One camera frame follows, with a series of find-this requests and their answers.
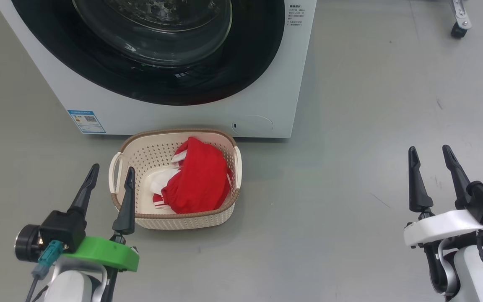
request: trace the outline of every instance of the green plastic part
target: green plastic part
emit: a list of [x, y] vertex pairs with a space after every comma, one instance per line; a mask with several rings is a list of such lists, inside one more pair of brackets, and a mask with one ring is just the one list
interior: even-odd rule
[[73, 254], [68, 258], [79, 258], [119, 270], [138, 271], [139, 254], [131, 247], [109, 241], [102, 237], [86, 236]]

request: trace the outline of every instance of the brown basket rim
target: brown basket rim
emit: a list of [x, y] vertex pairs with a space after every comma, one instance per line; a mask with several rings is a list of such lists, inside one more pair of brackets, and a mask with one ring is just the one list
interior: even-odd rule
[[[158, 134], [169, 134], [169, 133], [182, 133], [182, 132], [194, 132], [194, 133], [216, 133], [220, 134], [224, 137], [226, 137], [230, 143], [234, 147], [237, 147], [236, 142], [234, 141], [234, 138], [230, 135], [228, 135], [226, 132], [223, 132], [221, 130], [214, 130], [214, 129], [204, 129], [204, 128], [188, 128], [188, 129], [167, 129], [167, 130], [153, 130], [153, 131], [146, 131], [146, 132], [141, 132], [136, 135], [131, 136], [128, 138], [123, 144], [122, 147], [120, 148], [120, 153], [123, 153], [126, 147], [128, 145], [138, 139], [142, 138], [144, 136], [152, 136], [152, 135], [158, 135]], [[199, 212], [199, 213], [190, 213], [190, 214], [139, 214], [136, 213], [135, 217], [136, 218], [141, 218], [141, 219], [183, 219], [183, 218], [196, 218], [196, 217], [203, 217], [203, 216], [211, 216], [215, 214], [222, 213], [226, 211], [228, 208], [230, 208], [235, 202], [236, 199], [238, 199], [239, 196], [239, 189], [236, 189], [232, 196], [230, 197], [229, 201], [226, 201], [223, 203], [223, 205], [218, 208], [217, 210], [213, 211], [207, 211], [207, 212]], [[113, 204], [115, 205], [115, 208], [120, 211], [121, 204], [119, 202], [119, 199], [117, 197], [116, 193], [111, 193], [111, 200], [113, 200]]]

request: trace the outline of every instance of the gray floor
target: gray floor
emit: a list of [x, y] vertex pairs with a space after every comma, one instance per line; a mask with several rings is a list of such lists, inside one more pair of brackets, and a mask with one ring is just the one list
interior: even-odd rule
[[[442, 301], [423, 252], [404, 246], [407, 150], [415, 145], [434, 211], [453, 208], [441, 145], [483, 181], [483, 1], [449, 38], [446, 0], [320, 0], [293, 137], [240, 143], [244, 181], [224, 225], [138, 228], [138, 273], [115, 301]], [[108, 237], [107, 167], [124, 138], [84, 136], [0, 15], [0, 302], [25, 298], [25, 224], [64, 210], [101, 165], [88, 234]]]

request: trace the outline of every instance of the basket handle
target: basket handle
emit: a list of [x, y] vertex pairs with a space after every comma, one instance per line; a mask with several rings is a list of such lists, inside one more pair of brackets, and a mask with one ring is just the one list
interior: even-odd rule
[[[117, 163], [119, 164], [119, 175], [117, 177], [117, 183], [114, 182], [115, 180], [115, 166], [117, 166]], [[119, 193], [119, 184], [120, 184], [120, 178], [122, 176], [122, 153], [117, 153], [111, 160], [111, 164], [109, 165], [109, 172], [108, 172], [108, 178], [109, 178], [109, 191], [111, 193]]]
[[242, 154], [238, 147], [234, 147], [236, 151], [236, 189], [242, 186]]

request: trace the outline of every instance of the laundry basket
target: laundry basket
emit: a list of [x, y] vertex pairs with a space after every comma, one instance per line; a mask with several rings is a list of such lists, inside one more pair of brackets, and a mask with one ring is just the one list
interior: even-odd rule
[[[230, 193], [217, 210], [176, 214], [155, 208], [150, 184], [158, 172], [171, 168], [175, 151], [190, 136], [213, 145], [223, 152], [230, 170]], [[135, 169], [135, 222], [150, 229], [190, 229], [220, 225], [232, 211], [242, 183], [242, 157], [234, 139], [228, 134], [209, 129], [179, 129], [142, 132], [130, 137], [113, 157], [109, 166], [109, 190], [117, 210], [125, 193], [124, 181], [129, 167]]]

